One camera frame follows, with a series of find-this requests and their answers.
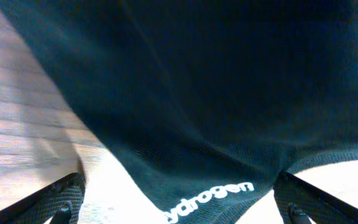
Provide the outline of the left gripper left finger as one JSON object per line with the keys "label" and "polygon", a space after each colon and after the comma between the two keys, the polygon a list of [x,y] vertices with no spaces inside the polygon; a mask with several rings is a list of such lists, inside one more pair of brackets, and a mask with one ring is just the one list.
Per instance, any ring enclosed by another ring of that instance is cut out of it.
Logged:
{"label": "left gripper left finger", "polygon": [[22,200],[0,210],[0,223],[77,224],[85,197],[85,181],[79,172],[68,174]]}

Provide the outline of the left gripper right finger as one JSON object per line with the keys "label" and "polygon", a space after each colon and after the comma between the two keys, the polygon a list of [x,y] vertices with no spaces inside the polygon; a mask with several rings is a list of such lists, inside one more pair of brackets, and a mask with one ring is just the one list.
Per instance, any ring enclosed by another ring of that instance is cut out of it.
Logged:
{"label": "left gripper right finger", "polygon": [[291,173],[281,172],[273,191],[285,224],[358,224],[358,208]]}

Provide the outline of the black hydrogen t-shirt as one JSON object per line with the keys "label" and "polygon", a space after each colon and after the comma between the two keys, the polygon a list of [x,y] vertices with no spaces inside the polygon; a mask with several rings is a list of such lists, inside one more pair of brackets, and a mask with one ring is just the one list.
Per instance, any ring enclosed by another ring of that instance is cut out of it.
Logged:
{"label": "black hydrogen t-shirt", "polygon": [[0,1],[170,223],[234,223],[281,172],[358,160],[358,1]]}

